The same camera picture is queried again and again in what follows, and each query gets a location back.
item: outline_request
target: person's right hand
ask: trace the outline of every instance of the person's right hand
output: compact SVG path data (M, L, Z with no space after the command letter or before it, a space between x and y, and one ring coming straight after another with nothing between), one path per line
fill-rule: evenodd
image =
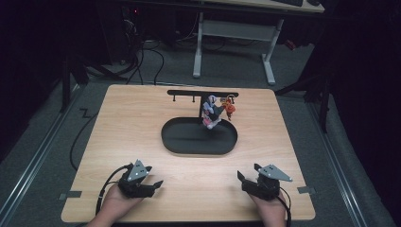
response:
M286 208L277 199L265 201L250 195L257 206L257 211L263 220L265 227L285 227L286 226ZM286 202L280 191L279 198Z

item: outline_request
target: light wood surface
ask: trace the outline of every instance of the light wood surface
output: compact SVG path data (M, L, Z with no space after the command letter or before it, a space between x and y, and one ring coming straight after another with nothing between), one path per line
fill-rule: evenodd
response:
M238 132L234 149L223 156L177 155L166 149L161 137L165 122L178 116L196 117L200 106L199 97L192 102L192 96L176 96L173 102L166 93L169 89L238 92L231 121ZM225 113L221 117L228 120ZM236 177L239 170L255 182L254 163L274 164L293 179L292 183L281 182L291 197L292 219L315 217L309 195L298 193L297 187L305 186L305 180L272 90L112 85L71 187L82 195L67 199L62 220L92 219L107 178L136 159L153 166L145 184L164 183L152 198L121 219L123 222L259 220L254 203Z
M295 7L289 4L274 2L271 0L202 0L203 2L211 2L211 3L221 3L221 4L234 4L234 5L242 5L249 7L259 7L259 8L268 8L268 9L284 9L284 10L292 10L292 11L303 11L303 12L324 12L324 7L322 4L317 7L310 5L306 0L304 0L303 5L301 7Z

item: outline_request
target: metal leg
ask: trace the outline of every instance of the metal leg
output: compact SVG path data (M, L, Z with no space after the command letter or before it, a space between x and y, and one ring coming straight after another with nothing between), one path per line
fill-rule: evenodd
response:
M203 33L203 12L200 12L200 21L198 25L198 46L197 52L195 53L195 62L194 62L194 78L201 77L201 38Z
M265 66L266 77L268 78L269 85L275 84L274 74L271 70L271 65L270 65L270 58L273 53L274 47L277 43L278 36L280 35L280 31L281 31L281 27L283 26L283 23L284 23L283 19L278 21L277 27L274 30L274 34L273 34L273 37L270 42L270 47L268 49L268 53L262 55L263 65Z

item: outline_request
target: gray carpet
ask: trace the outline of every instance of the gray carpet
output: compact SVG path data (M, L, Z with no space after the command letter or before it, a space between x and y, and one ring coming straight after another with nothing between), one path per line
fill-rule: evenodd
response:
M233 41L215 51L205 50L200 79L192 78L195 47L191 43L184 43L186 46L183 46L184 44L177 45L175 48L158 45L154 50L163 55L164 66L157 81L198 86L278 90L297 80L305 66L305 61L313 50L313 46L300 47L294 51L283 45L276 46L271 59L276 85L272 87L267 84L260 56L255 54L263 49L264 44L248 44L245 48L244 43L239 45L239 42L241 41ZM156 44L147 44L147 47L152 46L156 46ZM219 44L210 44L205 47L208 49L220 48ZM141 66L143 81L152 82L161 65L162 58L159 54L145 51ZM109 66L114 71L123 67L125 66L118 64ZM79 131L88 122L82 109L87 109L86 114L89 116L97 113L108 86L113 83L116 82L106 78L91 77L91 81L86 87L79 88L74 92L76 100L53 138L39 171L32 176L33 181L9 220L9 226L77 225L76 223L62 222L61 211L64 201L59 200L60 194L68 192L75 177L75 170L69 162L70 149ZM140 83L141 79L138 74L134 75L131 84ZM322 133L316 126L316 119L310 112L310 106L304 103L302 94L302 92L291 92L277 97L306 184L316 190L316 193L311 195L316 217L311 221L295 220L292 222L292 226L355 226L339 190L335 173L330 166ZM8 158L0 165L0 182L2 184L0 204L6 203L14 186L23 176L30 159L41 146L46 133L59 116L60 107L61 87L59 85L42 108L32 117L28 129ZM95 120L90 122L74 146L75 165L79 164L94 124ZM327 129L328 134L323 137L327 138L339 159L342 170L355 192L355 198L363 212L366 225L395 226L347 140L332 99ZM191 225L175 223L170 225L233 226L230 223L226 225L223 223L192 223ZM237 225L251 226L250 223ZM262 226L261 223L253 223L253 225Z

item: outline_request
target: human hand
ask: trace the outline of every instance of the human hand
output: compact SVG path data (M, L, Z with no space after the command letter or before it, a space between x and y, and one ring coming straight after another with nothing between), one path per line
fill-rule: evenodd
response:
M116 221L123 218L127 213L144 198L127 198L113 184L104 198L102 207L97 215L88 223L88 227L110 227Z
M285 227L286 226L286 208L277 199L265 201L248 194L257 206L257 211L265 225L265 227ZM286 202L280 191L279 198Z

